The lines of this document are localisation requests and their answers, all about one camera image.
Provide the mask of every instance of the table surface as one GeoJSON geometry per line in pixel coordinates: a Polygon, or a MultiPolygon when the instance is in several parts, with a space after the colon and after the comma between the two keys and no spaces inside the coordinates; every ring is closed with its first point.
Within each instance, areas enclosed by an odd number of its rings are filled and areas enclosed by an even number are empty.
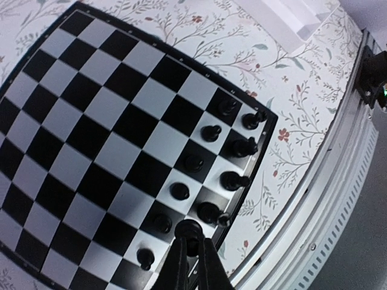
{"type": "MultiPolygon", "coordinates": [[[[28,47],[73,2],[0,0],[1,83],[28,47]]],[[[261,169],[219,251],[231,274],[276,219],[324,140],[345,92],[361,31],[339,8],[306,46],[287,54],[230,0],[82,2],[156,35],[279,115],[261,169]]],[[[8,268],[10,274],[20,275],[4,256],[0,255],[0,261],[1,271],[8,268]]],[[[19,277],[13,283],[16,289],[33,289],[35,282],[19,277]]]]}

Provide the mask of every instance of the white box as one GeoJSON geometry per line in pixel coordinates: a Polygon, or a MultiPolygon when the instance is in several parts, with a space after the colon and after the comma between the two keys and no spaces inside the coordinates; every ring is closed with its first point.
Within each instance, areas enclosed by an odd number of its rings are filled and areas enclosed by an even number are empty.
{"type": "Polygon", "coordinates": [[[282,48],[303,46],[339,7],[338,0],[235,0],[282,48]]]}

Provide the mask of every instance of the chessboard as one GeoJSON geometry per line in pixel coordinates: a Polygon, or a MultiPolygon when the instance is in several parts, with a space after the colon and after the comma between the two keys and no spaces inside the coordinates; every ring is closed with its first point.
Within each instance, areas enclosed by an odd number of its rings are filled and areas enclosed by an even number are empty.
{"type": "Polygon", "coordinates": [[[175,48],[76,3],[0,89],[0,249],[53,289],[150,289],[179,221],[219,249],[276,120],[175,48]]]}

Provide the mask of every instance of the chessboard border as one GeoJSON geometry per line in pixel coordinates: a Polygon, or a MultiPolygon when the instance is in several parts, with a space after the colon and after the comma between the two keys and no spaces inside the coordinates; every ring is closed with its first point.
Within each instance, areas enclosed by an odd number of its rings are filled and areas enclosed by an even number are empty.
{"type": "MultiPolygon", "coordinates": [[[[221,77],[215,71],[212,71],[202,63],[197,62],[192,59],[188,55],[178,51],[176,48],[169,46],[164,43],[157,36],[153,36],[148,34],[131,24],[124,22],[120,19],[115,18],[114,16],[108,15],[104,11],[98,10],[94,7],[91,7],[87,4],[81,2],[75,2],[71,7],[69,7],[57,20],[55,20],[49,28],[45,30],[44,33],[37,39],[37,41],[28,49],[19,63],[14,67],[10,75],[6,78],[5,82],[0,87],[0,102],[2,102],[5,93],[7,92],[9,86],[12,84],[12,81],[16,78],[16,76],[22,71],[26,63],[30,60],[33,54],[39,49],[39,47],[43,44],[46,38],[59,26],[65,22],[66,18],[71,16],[75,11],[81,11],[83,13],[90,14],[102,21],[105,21],[112,26],[121,29],[130,35],[136,37],[137,39],[146,42],[152,46],[157,47],[158,50],[161,50],[165,54],[170,55],[175,60],[181,62],[183,65],[188,66],[192,70],[202,74],[215,84],[217,84],[220,88],[223,88],[228,93],[232,94],[236,98],[240,99],[242,102],[249,105],[251,108],[254,108],[256,111],[264,111],[267,114],[267,121],[263,128],[263,132],[266,133],[265,137],[258,140],[258,146],[261,148],[261,152],[258,155],[258,158],[255,162],[254,166],[251,166],[248,170],[251,172],[250,176],[254,178],[258,172],[259,166],[262,163],[262,159],[267,151],[268,144],[273,135],[278,116],[273,113],[271,110],[260,104],[253,97],[249,96],[242,89],[239,89],[236,85],[226,80],[224,77],[221,77]]],[[[249,192],[249,188],[245,188],[244,190],[238,190],[233,198],[230,200],[228,208],[232,208],[233,212],[230,213],[232,217],[232,221],[236,218],[242,203],[244,202],[247,194],[249,192]]],[[[213,237],[217,237],[217,242],[215,243],[215,247],[217,249],[220,248],[221,244],[224,242],[224,239],[229,232],[230,227],[226,229],[217,229],[214,233],[213,237]]],[[[24,271],[28,272],[31,276],[37,278],[41,283],[57,290],[66,290],[66,288],[61,287],[54,281],[52,281],[47,276],[43,275],[39,270],[37,271],[33,266],[29,265],[27,262],[23,260],[23,258],[19,257],[16,253],[14,253],[11,249],[5,246],[0,241],[0,251],[5,254],[9,259],[11,259],[14,263],[19,265],[24,271]]],[[[194,264],[194,268],[191,270],[191,274],[189,276],[189,287],[188,289],[195,289],[197,287],[197,262],[194,264]]]]}

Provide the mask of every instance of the black pawn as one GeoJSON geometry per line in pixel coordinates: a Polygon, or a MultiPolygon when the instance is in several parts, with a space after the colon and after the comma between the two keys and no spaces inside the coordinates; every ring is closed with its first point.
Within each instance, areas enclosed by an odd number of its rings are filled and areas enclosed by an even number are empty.
{"type": "Polygon", "coordinates": [[[153,220],[154,228],[163,234],[168,234],[172,228],[172,219],[165,214],[158,214],[153,220]]]}
{"type": "Polygon", "coordinates": [[[236,108],[237,106],[236,100],[224,100],[219,104],[218,110],[219,113],[223,116],[228,116],[230,115],[236,108]]]}
{"type": "Polygon", "coordinates": [[[142,270],[149,271],[155,262],[155,256],[150,249],[139,249],[137,251],[137,261],[140,263],[142,270]]]}
{"type": "Polygon", "coordinates": [[[187,198],[189,198],[189,189],[188,189],[188,186],[186,186],[185,184],[181,183],[181,182],[175,182],[171,185],[171,187],[169,188],[169,192],[171,193],[171,195],[179,200],[179,201],[183,201],[187,198]]]}
{"type": "Polygon", "coordinates": [[[221,126],[206,126],[201,129],[201,137],[204,141],[215,142],[222,132],[221,126]]]}
{"type": "Polygon", "coordinates": [[[266,121],[267,115],[263,111],[259,111],[256,114],[246,114],[242,117],[242,124],[248,130],[254,130],[258,128],[258,124],[266,121]]]}
{"type": "Polygon", "coordinates": [[[189,155],[184,160],[184,167],[188,172],[199,172],[204,165],[204,160],[197,155],[189,155]]]}

